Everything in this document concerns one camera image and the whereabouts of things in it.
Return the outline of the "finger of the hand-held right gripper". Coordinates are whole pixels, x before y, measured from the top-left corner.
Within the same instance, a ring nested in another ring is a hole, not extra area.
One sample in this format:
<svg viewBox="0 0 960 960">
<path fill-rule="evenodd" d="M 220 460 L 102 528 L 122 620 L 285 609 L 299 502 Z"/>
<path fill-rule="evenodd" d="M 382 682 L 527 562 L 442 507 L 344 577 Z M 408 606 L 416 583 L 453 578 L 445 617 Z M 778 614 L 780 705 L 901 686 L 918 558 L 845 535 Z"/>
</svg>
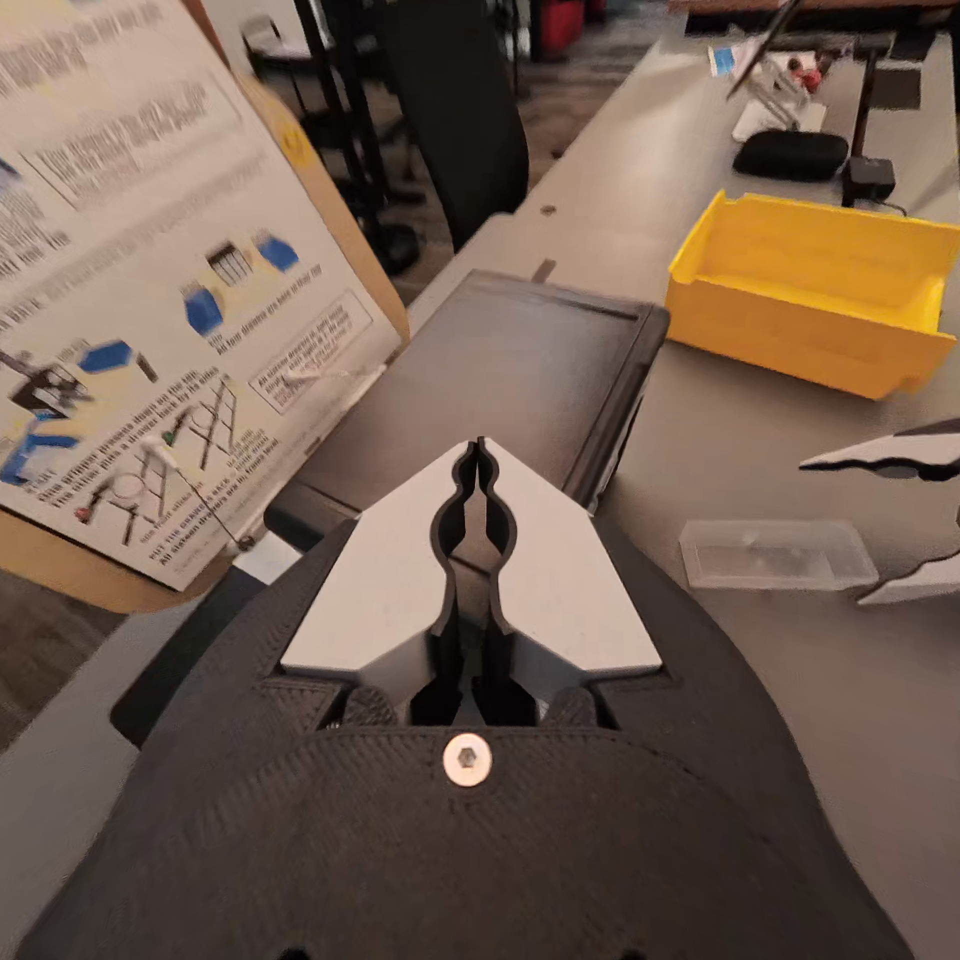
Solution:
<svg viewBox="0 0 960 960">
<path fill-rule="evenodd" d="M 893 479 L 947 482 L 959 476 L 959 419 L 949 418 L 818 454 L 802 472 L 862 470 Z"/>
<path fill-rule="evenodd" d="M 894 577 L 880 580 L 856 600 L 860 607 L 949 596 L 959 592 L 959 550 L 930 558 Z"/>
</svg>

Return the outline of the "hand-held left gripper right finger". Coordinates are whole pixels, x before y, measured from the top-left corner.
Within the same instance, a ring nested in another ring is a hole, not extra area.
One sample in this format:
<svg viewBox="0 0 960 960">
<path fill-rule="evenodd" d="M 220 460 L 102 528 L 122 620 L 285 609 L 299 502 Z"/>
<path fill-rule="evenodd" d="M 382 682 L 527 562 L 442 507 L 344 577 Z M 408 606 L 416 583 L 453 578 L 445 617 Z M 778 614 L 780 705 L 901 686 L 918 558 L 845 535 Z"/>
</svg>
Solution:
<svg viewBox="0 0 960 960">
<path fill-rule="evenodd" d="M 489 573 L 481 680 L 548 704 L 663 666 L 592 515 L 491 438 L 478 440 Z"/>
</svg>

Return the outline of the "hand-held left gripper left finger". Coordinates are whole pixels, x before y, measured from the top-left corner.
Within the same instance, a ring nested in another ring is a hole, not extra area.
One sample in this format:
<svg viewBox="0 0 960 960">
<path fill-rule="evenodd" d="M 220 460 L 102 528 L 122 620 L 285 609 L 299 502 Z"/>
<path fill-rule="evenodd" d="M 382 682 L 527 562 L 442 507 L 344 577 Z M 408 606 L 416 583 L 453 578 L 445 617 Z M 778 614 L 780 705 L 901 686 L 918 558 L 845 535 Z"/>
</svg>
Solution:
<svg viewBox="0 0 960 960">
<path fill-rule="evenodd" d="M 466 532 L 476 442 L 463 441 L 364 510 L 284 650 L 293 676 L 379 690 L 394 710 L 455 659 L 450 555 Z"/>
</svg>

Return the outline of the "yellow storage bin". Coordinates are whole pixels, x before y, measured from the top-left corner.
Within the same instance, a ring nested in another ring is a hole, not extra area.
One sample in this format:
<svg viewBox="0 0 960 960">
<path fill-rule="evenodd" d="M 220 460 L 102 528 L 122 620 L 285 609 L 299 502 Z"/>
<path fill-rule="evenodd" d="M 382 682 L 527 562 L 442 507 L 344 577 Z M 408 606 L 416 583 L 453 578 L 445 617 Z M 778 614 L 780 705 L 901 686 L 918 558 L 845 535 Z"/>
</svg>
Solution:
<svg viewBox="0 0 960 960">
<path fill-rule="evenodd" d="M 957 224 L 721 190 L 668 268 L 667 340 L 881 401 L 917 392 L 941 329 Z"/>
</svg>

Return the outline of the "clear plastic drawer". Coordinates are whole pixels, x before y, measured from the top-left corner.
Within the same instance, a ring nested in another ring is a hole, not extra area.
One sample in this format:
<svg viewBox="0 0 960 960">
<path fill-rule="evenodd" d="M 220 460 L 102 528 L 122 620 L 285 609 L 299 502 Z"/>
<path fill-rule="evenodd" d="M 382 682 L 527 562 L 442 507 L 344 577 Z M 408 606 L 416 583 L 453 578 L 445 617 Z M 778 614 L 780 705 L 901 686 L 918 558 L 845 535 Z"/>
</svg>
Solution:
<svg viewBox="0 0 960 960">
<path fill-rule="evenodd" d="M 696 590 L 840 593 L 880 579 L 847 521 L 690 520 L 678 546 Z"/>
</svg>

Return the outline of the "black drawer cabinet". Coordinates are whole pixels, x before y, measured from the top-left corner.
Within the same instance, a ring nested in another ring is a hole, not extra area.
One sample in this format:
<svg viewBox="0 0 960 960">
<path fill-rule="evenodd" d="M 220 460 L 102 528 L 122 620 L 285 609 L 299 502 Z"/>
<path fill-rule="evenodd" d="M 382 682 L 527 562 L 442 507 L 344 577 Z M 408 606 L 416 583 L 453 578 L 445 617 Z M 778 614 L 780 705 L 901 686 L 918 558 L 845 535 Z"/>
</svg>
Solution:
<svg viewBox="0 0 960 960">
<path fill-rule="evenodd" d="M 669 314 L 471 271 L 265 512 L 306 552 L 447 451 L 483 436 L 594 514 Z"/>
</svg>

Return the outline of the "black power adapter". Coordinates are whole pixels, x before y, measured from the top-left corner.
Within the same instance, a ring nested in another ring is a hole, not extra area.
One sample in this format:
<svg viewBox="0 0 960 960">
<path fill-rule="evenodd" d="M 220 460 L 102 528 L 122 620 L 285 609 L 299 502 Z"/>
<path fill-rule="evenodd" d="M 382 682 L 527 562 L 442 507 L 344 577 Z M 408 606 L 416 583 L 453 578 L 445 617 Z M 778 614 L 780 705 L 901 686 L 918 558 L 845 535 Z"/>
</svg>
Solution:
<svg viewBox="0 0 960 960">
<path fill-rule="evenodd" d="M 894 165 L 888 158 L 852 155 L 842 170 L 841 185 L 844 208 L 860 201 L 886 206 L 896 187 Z"/>
</svg>

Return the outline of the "black zip pouch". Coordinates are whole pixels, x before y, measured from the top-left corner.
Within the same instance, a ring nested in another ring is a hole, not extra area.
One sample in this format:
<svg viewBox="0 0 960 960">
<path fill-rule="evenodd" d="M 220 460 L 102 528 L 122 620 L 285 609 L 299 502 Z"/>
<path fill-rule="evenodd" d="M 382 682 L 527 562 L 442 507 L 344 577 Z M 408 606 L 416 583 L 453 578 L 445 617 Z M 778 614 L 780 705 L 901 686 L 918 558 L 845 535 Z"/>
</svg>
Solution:
<svg viewBox="0 0 960 960">
<path fill-rule="evenodd" d="M 831 181 L 846 163 L 850 146 L 821 131 L 765 129 L 751 135 L 732 162 L 735 173 L 801 184 Z"/>
</svg>

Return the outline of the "small white stand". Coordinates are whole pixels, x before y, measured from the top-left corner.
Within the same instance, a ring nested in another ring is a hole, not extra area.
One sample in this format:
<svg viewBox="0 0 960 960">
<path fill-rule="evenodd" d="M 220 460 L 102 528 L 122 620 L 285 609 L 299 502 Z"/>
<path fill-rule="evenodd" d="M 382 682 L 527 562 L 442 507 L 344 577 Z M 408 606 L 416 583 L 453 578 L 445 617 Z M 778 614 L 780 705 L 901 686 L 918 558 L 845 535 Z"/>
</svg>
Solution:
<svg viewBox="0 0 960 960">
<path fill-rule="evenodd" d="M 823 82 L 821 58 L 814 51 L 762 54 L 750 70 L 754 54 L 748 44 L 735 50 L 731 78 L 741 82 L 746 104 L 731 137 L 744 144 L 750 137 L 767 131 L 819 133 L 827 116 L 820 99 Z"/>
</svg>

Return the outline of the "yellow smiley sticker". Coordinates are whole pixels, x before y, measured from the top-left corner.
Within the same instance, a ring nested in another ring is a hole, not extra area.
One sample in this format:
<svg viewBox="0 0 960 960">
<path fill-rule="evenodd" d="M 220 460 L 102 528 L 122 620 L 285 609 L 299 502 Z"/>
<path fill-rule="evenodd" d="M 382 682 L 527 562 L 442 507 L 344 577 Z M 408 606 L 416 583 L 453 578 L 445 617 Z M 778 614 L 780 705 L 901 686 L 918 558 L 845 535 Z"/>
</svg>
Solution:
<svg viewBox="0 0 960 960">
<path fill-rule="evenodd" d="M 277 131 L 277 143 L 296 171 L 304 171 L 317 161 L 316 153 L 297 122 L 284 123 Z"/>
</svg>

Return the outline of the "black office chair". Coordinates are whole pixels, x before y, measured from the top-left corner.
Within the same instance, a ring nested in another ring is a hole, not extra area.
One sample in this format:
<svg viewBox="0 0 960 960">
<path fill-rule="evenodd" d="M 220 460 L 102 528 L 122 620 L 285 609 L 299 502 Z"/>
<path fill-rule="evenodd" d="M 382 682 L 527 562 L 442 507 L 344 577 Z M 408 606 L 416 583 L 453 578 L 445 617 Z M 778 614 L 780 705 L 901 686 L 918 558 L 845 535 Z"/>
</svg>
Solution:
<svg viewBox="0 0 960 960">
<path fill-rule="evenodd" d="M 495 27 L 474 1 L 378 2 L 377 37 L 458 253 L 527 197 L 530 156 Z"/>
<path fill-rule="evenodd" d="M 267 14 L 247 18 L 239 32 L 253 76 L 272 92 L 293 95 L 295 122 L 324 171 L 330 172 L 325 152 L 342 160 L 345 171 L 333 175 L 334 185 L 387 275 L 413 267 L 421 255 L 417 234 L 407 224 L 380 220 L 389 193 L 376 185 L 362 158 L 360 125 L 341 98 L 329 57 L 317 61 L 312 48 L 290 47 Z"/>
</svg>

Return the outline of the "red storage bin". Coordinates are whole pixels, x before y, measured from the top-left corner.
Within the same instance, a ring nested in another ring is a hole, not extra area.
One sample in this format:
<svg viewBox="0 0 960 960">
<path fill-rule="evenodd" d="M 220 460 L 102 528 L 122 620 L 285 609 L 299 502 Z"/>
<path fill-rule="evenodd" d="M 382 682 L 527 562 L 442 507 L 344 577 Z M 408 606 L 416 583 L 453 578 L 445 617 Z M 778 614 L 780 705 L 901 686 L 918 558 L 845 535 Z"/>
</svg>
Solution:
<svg viewBox="0 0 960 960">
<path fill-rule="evenodd" d="M 538 50 L 544 60 L 564 53 L 582 35 L 586 1 L 540 1 L 538 3 Z"/>
</svg>

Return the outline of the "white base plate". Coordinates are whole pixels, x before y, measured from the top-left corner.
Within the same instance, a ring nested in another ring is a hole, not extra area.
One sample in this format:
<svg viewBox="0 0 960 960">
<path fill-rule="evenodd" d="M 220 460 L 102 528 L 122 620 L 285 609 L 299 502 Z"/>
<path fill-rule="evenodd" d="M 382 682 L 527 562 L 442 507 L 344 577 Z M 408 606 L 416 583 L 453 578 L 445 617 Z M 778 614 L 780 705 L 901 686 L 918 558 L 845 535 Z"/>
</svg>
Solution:
<svg viewBox="0 0 960 960">
<path fill-rule="evenodd" d="M 264 586 L 270 586 L 294 567 L 304 553 L 267 531 L 249 549 L 241 551 L 230 545 L 224 548 L 223 555 L 229 558 L 233 568 Z"/>
</svg>

